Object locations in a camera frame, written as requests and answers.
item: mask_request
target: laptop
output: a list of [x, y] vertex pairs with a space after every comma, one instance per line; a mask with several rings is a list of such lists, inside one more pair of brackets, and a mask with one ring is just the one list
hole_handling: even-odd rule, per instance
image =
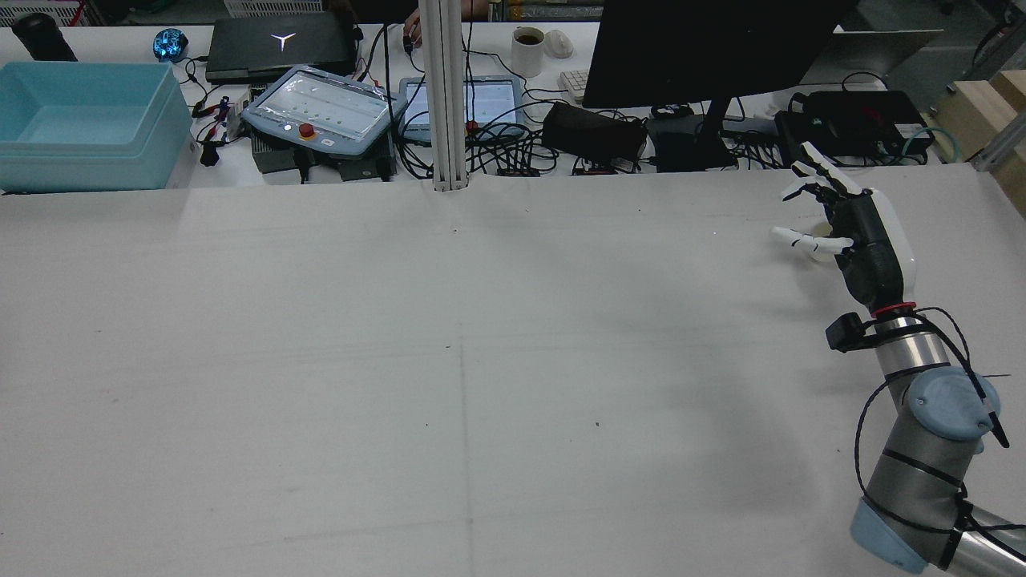
[[351, 74], [356, 69], [353, 28], [330, 12], [219, 20], [210, 38], [206, 81], [270, 83], [295, 65]]
[[[943, 30], [885, 32], [835, 32], [801, 79], [801, 84], [839, 84], [854, 72], [871, 72], [880, 78], [943, 34]], [[867, 76], [850, 82], [868, 82]]]

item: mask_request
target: white mouse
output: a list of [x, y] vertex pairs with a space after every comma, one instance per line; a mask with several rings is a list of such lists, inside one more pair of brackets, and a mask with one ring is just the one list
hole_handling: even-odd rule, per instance
[[554, 59], [568, 59], [574, 54], [574, 43], [562, 30], [550, 30], [545, 34], [545, 53]]

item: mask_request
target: red ring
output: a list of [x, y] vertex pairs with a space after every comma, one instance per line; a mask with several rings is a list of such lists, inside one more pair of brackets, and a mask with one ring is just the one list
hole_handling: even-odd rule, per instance
[[881, 315], [881, 314], [883, 314], [885, 312], [891, 312], [891, 311], [893, 311], [895, 309], [903, 309], [903, 308], [913, 308], [914, 309], [915, 308], [915, 303], [911, 303], [911, 302], [910, 303], [898, 303], [897, 305], [891, 305], [890, 307], [883, 307], [881, 309], [878, 309], [878, 310], [875, 310], [875, 311], [871, 312], [869, 314], [869, 316], [872, 316], [873, 318], [876, 318], [877, 316], [879, 316], [879, 315]]

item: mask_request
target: computer mouse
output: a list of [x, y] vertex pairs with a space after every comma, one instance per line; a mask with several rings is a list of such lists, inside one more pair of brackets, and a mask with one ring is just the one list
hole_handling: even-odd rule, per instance
[[574, 54], [574, 43], [562, 30], [550, 30], [545, 34], [545, 53], [554, 59], [568, 59]]
[[189, 39], [176, 28], [166, 28], [153, 39], [153, 55], [160, 62], [180, 62], [186, 57]]

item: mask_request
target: black cylinder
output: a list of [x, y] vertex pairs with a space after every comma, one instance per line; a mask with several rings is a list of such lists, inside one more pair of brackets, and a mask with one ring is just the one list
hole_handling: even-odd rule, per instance
[[11, 26], [33, 60], [78, 62], [71, 46], [65, 42], [57, 23], [49, 14], [34, 12], [18, 18]]

